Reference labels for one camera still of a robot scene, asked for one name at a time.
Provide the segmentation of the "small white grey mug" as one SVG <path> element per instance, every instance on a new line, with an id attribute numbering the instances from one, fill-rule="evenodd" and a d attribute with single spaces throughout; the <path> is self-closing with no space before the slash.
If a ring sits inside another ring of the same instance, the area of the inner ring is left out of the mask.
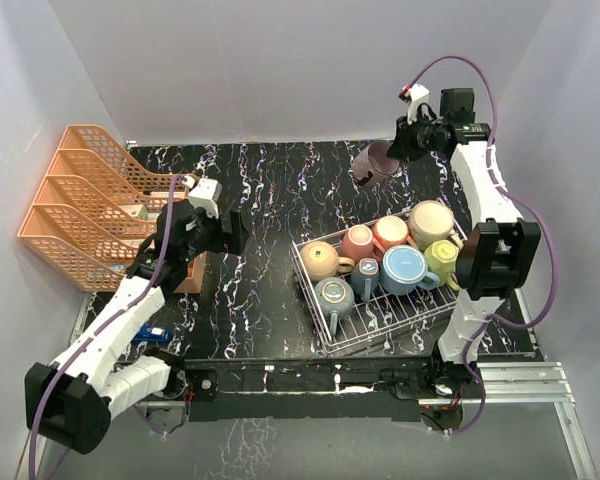
<path id="1" fill-rule="evenodd" d="M 351 272 L 351 287 L 364 303 L 371 301 L 372 294 L 379 285 L 379 277 L 379 264 L 373 258 L 362 258 Z"/>

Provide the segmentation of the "salmon pink speckled mug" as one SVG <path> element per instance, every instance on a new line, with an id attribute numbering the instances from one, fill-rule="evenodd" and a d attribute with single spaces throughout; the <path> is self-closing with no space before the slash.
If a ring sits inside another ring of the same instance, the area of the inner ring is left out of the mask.
<path id="1" fill-rule="evenodd" d="M 408 224 L 398 216 L 380 218 L 373 226 L 373 234 L 384 250 L 404 244 L 418 248 L 410 235 Z"/>

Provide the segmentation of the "grey green mug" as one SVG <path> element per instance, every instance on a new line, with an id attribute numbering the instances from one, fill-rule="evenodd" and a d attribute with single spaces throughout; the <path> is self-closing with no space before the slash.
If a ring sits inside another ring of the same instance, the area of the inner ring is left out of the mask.
<path id="1" fill-rule="evenodd" d="M 334 340 L 339 322 L 347 317 L 354 308 L 353 289 L 349 283 L 340 278 L 328 277 L 315 285 L 314 292 L 319 309 L 328 321 L 330 338 Z"/>

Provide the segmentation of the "light blue mug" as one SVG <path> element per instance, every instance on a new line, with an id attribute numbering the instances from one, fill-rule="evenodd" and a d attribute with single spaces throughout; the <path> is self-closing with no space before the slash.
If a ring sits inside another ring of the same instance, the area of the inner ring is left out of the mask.
<path id="1" fill-rule="evenodd" d="M 384 254 L 379 282 L 387 293 L 404 296 L 417 288 L 437 288 L 439 277 L 429 270 L 427 261 L 419 250 L 409 245 L 398 245 Z"/>

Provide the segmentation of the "mauve purple mug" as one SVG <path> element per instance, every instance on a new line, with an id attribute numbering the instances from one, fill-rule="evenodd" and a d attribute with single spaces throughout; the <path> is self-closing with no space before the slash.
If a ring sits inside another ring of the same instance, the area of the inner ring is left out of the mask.
<path id="1" fill-rule="evenodd" d="M 389 141 L 376 141 L 365 147 L 352 162 L 352 177 L 360 187 L 379 184 L 400 169 L 400 162 L 387 155 Z"/>

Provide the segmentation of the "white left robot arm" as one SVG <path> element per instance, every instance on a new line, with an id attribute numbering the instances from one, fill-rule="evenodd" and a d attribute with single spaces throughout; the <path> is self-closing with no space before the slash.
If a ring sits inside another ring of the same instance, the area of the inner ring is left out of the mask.
<path id="1" fill-rule="evenodd" d="M 116 371 L 114 366 L 141 327 L 184 282 L 188 265 L 205 252 L 241 255 L 249 232 L 240 212 L 213 215 L 188 200 L 166 204 L 155 233 L 140 246 L 117 291 L 100 314 L 50 364 L 25 375 L 26 423 L 81 454 L 93 451 L 111 421 L 158 392 L 180 396 L 187 376 L 157 354 Z"/>

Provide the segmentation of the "cream floral mug green inside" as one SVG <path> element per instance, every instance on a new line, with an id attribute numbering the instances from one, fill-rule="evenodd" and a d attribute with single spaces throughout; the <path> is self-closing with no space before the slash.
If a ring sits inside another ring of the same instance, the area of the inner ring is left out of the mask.
<path id="1" fill-rule="evenodd" d="M 458 248 L 463 246 L 463 240 L 454 230 L 452 210 L 439 201 L 426 200 L 416 204 L 410 212 L 407 225 L 410 237 L 420 251 L 445 239 L 450 239 Z"/>

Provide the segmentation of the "white wire dish rack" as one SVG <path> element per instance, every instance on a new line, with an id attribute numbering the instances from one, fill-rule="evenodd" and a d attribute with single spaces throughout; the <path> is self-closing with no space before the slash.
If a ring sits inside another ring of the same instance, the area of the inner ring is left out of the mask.
<path id="1" fill-rule="evenodd" d="M 449 316 L 465 238 L 448 207 L 425 201 L 293 244 L 294 269 L 323 350 L 388 344 L 404 330 Z"/>

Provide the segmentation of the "pink mug cream inside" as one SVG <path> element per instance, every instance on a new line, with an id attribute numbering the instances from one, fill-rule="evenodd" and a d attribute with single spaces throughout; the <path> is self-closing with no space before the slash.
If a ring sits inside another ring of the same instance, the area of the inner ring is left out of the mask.
<path id="1" fill-rule="evenodd" d="M 382 261 L 385 248 L 366 225 L 354 225 L 349 228 L 341 242 L 340 255 L 359 262 L 363 258 Z"/>

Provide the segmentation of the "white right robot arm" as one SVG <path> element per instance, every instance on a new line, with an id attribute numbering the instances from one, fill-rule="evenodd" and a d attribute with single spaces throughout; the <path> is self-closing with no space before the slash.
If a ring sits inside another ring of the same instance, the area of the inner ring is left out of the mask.
<path id="1" fill-rule="evenodd" d="M 407 112 L 396 122 L 389 157 L 409 163 L 436 153 L 449 160 L 472 222 L 456 260 L 456 305 L 425 374 L 427 388 L 446 397 L 475 379 L 479 342 L 500 305 L 527 279 L 541 228 L 525 221 L 504 193 L 493 131 L 476 122 L 472 89 L 443 90 L 438 112 L 422 85 L 406 86 L 399 97 Z"/>

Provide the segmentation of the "brown ceramic mug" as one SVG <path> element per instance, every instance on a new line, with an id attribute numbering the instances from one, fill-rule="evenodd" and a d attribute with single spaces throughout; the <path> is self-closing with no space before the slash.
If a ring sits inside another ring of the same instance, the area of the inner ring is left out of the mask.
<path id="1" fill-rule="evenodd" d="M 340 256 L 337 250 L 324 241 L 313 241 L 300 250 L 300 258 L 309 279 L 317 283 L 339 273 L 350 273 L 356 262 L 345 256 Z"/>

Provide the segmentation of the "yellow green mug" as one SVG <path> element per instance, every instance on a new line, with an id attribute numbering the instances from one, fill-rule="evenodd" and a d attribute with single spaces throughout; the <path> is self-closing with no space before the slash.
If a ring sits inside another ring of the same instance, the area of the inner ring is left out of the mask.
<path id="1" fill-rule="evenodd" d="M 424 251 L 429 270 L 439 277 L 440 286 L 449 286 L 459 291 L 460 286 L 454 279 L 459 248 L 450 240 L 438 240 Z"/>

